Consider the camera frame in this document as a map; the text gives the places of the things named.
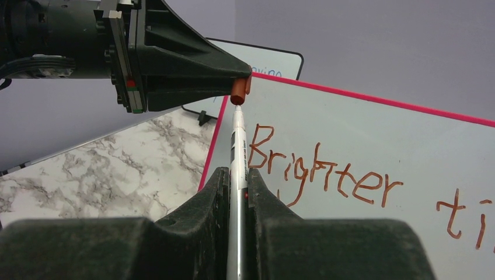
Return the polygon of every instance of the cable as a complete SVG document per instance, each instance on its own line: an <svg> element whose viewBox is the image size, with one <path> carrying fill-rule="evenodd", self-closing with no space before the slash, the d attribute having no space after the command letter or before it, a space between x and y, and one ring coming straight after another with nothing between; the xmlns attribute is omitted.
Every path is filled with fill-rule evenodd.
<svg viewBox="0 0 495 280"><path fill-rule="evenodd" d="M26 58L19 58L7 62L0 67L0 79L5 81L0 85L0 90L6 89L11 85L12 79L8 76L15 75L26 71L39 71L40 69L71 69L76 67L72 58L61 57L57 55L38 55Z"/></svg>
<svg viewBox="0 0 495 280"><path fill-rule="evenodd" d="M4 82L0 85L0 90L8 88L12 83L12 79L5 79Z"/></svg>

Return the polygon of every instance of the marble countertop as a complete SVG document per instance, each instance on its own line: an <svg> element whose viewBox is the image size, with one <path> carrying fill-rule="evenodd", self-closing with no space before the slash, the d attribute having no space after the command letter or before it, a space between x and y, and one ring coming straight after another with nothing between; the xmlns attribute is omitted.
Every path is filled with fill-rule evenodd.
<svg viewBox="0 0 495 280"><path fill-rule="evenodd" d="M198 189L215 121L182 109L0 177L3 227L27 218L146 216Z"/></svg>

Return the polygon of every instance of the pink whiteboard frame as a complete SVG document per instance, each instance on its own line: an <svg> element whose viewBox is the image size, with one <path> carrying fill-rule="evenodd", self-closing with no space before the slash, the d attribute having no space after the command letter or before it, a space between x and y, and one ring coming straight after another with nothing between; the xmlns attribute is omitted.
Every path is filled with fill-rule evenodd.
<svg viewBox="0 0 495 280"><path fill-rule="evenodd" d="M287 79L287 78L281 78L281 77L265 75L265 74L261 74L261 73L255 73L255 72L253 73L253 76L257 77L257 78L262 78L262 79L280 82L280 83L287 83L289 85L301 86L303 88L320 90L322 92L333 93L336 95L342 95L342 96L357 98L357 99L366 100L366 101L370 101L370 102L394 106L394 107L398 107L398 108L402 108L402 109L406 109L406 110L417 111L417 112L421 112L421 113L425 113L425 114L431 114L431 115L445 117L445 118L452 118L454 120L465 121L467 123L486 125L488 127L494 127L495 128L495 121L490 121L490 120L486 120L483 118L471 117L469 115L466 116L463 114L457 114L457 113L437 110L437 109L433 109L433 108L418 106L418 105L414 105L414 104L408 104L408 103L404 103L404 102L384 99L381 97L369 96L369 95L365 95L362 93L349 92L347 90L335 89L333 87L315 85L312 83L301 82L300 80L291 80L291 79ZM225 96L224 100L222 102L222 106L220 108L220 113L219 113L218 119L217 119L217 125L215 126L215 131L213 132L213 137L211 138L210 150L208 151L208 156L206 157L206 162L204 163L203 174L201 175L201 181L200 181L198 191L203 189L204 183L206 181L206 175L208 173L208 169L210 168L210 161L211 161L211 158L213 157L213 151L215 150L215 143L217 142L218 133L220 131L220 126L222 125L222 120L224 117L224 112L225 112L225 108L227 107L228 100L229 100L229 97Z"/></svg>

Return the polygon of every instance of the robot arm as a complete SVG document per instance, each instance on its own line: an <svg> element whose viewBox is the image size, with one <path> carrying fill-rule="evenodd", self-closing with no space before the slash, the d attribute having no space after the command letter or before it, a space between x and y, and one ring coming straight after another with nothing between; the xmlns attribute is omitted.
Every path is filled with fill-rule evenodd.
<svg viewBox="0 0 495 280"><path fill-rule="evenodd" d="M248 64L161 0L0 2L0 89L12 79L111 79L129 113L230 95Z"/></svg>

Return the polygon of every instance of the marker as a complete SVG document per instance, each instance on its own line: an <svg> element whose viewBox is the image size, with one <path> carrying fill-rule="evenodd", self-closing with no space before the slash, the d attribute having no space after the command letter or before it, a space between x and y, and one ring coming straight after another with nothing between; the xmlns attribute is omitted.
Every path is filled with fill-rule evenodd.
<svg viewBox="0 0 495 280"><path fill-rule="evenodd" d="M231 136L230 211L227 280L246 279L246 215L248 214L246 130L240 106L233 113Z"/></svg>

